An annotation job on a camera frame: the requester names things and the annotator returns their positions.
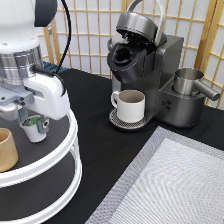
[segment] wooden cup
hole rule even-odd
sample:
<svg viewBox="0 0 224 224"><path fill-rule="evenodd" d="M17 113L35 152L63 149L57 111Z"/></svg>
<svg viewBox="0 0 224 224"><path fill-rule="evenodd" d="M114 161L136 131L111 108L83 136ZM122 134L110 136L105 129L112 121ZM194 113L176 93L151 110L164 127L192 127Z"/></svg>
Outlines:
<svg viewBox="0 0 224 224"><path fill-rule="evenodd" d="M18 161L18 153L11 131L0 128L0 172L11 169Z"/></svg>

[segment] table surface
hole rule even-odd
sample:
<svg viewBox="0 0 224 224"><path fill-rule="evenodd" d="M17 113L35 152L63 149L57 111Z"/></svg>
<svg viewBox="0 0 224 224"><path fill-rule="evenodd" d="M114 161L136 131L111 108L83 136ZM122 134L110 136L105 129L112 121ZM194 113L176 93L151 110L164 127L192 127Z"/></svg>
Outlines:
<svg viewBox="0 0 224 224"><path fill-rule="evenodd" d="M75 69L61 77L78 121L83 176L71 202L46 224L85 223L158 126L224 150L224 111L204 107L200 123L191 129L153 120L139 132L125 133L109 122L111 80Z"/></svg>

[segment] coffee maker lid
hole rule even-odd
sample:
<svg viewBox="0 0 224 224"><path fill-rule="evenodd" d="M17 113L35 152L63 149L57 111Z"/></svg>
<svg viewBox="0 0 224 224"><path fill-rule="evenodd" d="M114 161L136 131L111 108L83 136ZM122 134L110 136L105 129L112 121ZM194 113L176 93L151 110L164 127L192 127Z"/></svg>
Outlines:
<svg viewBox="0 0 224 224"><path fill-rule="evenodd" d="M118 33L128 39L136 38L136 41L144 37L150 42L155 42L157 30L158 27L151 19L134 12L122 13L117 24Z"/></svg>
<svg viewBox="0 0 224 224"><path fill-rule="evenodd" d="M137 4L141 1L133 1L128 7L127 12L120 15L116 28L117 32L122 34L124 38L130 40L142 41L143 37L144 41L144 38L146 38L147 41L153 42L158 47L161 39L164 39L163 28L166 22L164 7L160 3L160 0L156 0L161 12L159 27L157 27L148 17L133 12Z"/></svg>

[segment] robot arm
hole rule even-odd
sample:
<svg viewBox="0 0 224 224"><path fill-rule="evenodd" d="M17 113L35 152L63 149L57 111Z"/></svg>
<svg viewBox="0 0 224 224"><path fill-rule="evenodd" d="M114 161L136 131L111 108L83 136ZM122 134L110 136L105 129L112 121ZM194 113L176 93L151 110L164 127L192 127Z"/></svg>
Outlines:
<svg viewBox="0 0 224 224"><path fill-rule="evenodd" d="M56 12L57 0L0 0L0 117L15 120L15 104L55 120L68 114L61 82L32 69L43 67L35 27L46 27Z"/></svg>

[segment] metal cup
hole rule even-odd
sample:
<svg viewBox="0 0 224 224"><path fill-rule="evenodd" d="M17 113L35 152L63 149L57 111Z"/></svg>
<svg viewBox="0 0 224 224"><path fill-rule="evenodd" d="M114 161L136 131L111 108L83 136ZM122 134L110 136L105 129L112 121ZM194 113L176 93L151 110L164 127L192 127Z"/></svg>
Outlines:
<svg viewBox="0 0 224 224"><path fill-rule="evenodd" d="M176 71L173 89L175 92L185 95L195 95L195 90L203 93L212 101L220 98L220 94L203 83L204 74L194 68L182 68Z"/></svg>

